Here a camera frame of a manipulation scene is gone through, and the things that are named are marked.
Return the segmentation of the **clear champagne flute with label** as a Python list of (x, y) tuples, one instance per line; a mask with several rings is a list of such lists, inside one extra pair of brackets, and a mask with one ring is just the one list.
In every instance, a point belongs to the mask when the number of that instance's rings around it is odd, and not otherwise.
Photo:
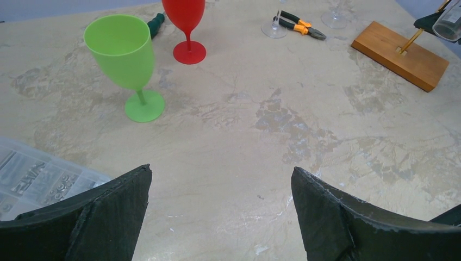
[(460, 40), (460, 0), (447, 2), (432, 29), (434, 34), (443, 40)]

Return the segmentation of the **gold wire glass rack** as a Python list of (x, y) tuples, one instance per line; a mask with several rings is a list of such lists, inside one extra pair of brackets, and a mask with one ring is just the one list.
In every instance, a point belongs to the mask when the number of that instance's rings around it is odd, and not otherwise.
[[(442, 12), (450, 3), (451, 0), (443, 1), (442, 5), (435, 11), (435, 13)], [(403, 54), (407, 48), (423, 33), (424, 29), (418, 29), (418, 31), (401, 47), (399, 54)]]

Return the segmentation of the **clear plastic screw box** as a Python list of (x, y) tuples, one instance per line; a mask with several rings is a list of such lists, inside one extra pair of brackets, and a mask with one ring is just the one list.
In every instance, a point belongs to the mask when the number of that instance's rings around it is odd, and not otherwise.
[(111, 178), (1, 137), (1, 221), (107, 183)]

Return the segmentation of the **clear tall flute glass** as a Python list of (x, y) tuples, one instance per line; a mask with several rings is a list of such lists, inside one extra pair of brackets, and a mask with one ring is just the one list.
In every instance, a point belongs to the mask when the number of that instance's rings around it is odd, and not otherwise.
[(279, 7), (277, 14), (272, 18), (271, 21), (265, 22), (261, 25), (261, 31), (268, 37), (273, 39), (281, 39), (287, 35), (287, 29), (279, 24), (281, 17), (282, 6), (287, 0), (279, 0)]

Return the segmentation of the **red plastic goblet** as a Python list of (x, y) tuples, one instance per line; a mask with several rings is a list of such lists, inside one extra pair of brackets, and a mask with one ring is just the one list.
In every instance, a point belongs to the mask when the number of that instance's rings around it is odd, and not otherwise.
[(186, 37), (174, 47), (174, 58), (187, 65), (201, 62), (206, 57), (206, 48), (200, 42), (192, 41), (191, 33), (203, 17), (205, 0), (162, 0), (162, 4), (169, 20)]

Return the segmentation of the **orange black pliers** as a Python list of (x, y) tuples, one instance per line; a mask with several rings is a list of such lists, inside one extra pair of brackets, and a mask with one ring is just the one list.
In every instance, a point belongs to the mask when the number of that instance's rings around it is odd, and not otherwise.
[(278, 19), (279, 25), (282, 27), (301, 33), (302, 35), (309, 35), (318, 40), (325, 40), (327, 37), (324, 33), (312, 27), (312, 24), (300, 19), (298, 16), (288, 13), (284, 10), (280, 11), (280, 18)]

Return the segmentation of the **green plastic goblet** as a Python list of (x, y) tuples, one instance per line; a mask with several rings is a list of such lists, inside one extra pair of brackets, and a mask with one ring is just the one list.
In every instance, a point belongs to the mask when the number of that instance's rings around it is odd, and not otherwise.
[(155, 66), (147, 23), (132, 15), (103, 16), (85, 28), (83, 38), (102, 72), (119, 87), (134, 92), (124, 105), (127, 117), (135, 122), (157, 119), (165, 100), (160, 93), (144, 89)]

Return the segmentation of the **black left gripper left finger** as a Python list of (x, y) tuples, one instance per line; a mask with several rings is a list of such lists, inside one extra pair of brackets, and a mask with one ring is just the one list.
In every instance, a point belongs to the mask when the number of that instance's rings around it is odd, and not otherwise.
[(103, 185), (1, 222), (1, 260), (131, 260), (152, 182), (141, 165)]

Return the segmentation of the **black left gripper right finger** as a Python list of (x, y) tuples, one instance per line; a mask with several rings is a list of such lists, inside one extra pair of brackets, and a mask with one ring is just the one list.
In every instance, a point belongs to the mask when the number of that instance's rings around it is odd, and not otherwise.
[(291, 190), (308, 260), (460, 260), (460, 206), (429, 221), (377, 207), (301, 167)]

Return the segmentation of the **small dark object behind goblet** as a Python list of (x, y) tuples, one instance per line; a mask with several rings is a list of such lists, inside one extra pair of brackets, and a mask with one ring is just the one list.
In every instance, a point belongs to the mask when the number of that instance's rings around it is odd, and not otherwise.
[(160, 30), (161, 25), (165, 22), (165, 14), (158, 13), (153, 19), (147, 22), (151, 39), (153, 39)]

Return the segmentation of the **wooden rack base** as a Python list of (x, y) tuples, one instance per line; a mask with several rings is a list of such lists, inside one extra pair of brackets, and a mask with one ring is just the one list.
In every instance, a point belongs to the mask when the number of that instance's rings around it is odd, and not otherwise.
[(373, 21), (354, 39), (351, 47), (430, 92), (438, 85), (449, 61), (414, 42), (403, 54), (399, 54), (407, 41), (397, 32)]

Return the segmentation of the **clear glass on rack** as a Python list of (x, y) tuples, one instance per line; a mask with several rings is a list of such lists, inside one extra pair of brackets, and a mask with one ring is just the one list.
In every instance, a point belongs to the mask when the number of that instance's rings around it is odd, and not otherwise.
[(340, 0), (332, 11), (326, 11), (322, 14), (321, 21), (329, 28), (344, 29), (348, 23), (343, 12), (345, 3), (346, 0)]

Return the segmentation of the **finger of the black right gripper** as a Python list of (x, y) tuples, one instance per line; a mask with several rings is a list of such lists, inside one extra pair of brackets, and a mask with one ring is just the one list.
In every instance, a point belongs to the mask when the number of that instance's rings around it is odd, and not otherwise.
[(423, 29), (425, 32), (435, 35), (435, 32), (433, 31), (433, 26), (436, 23), (436, 21), (439, 19), (439, 17), (442, 15), (442, 13), (443, 13), (443, 10), (437, 13), (433, 13), (428, 16), (419, 18), (414, 22), (413, 25), (417, 29)]

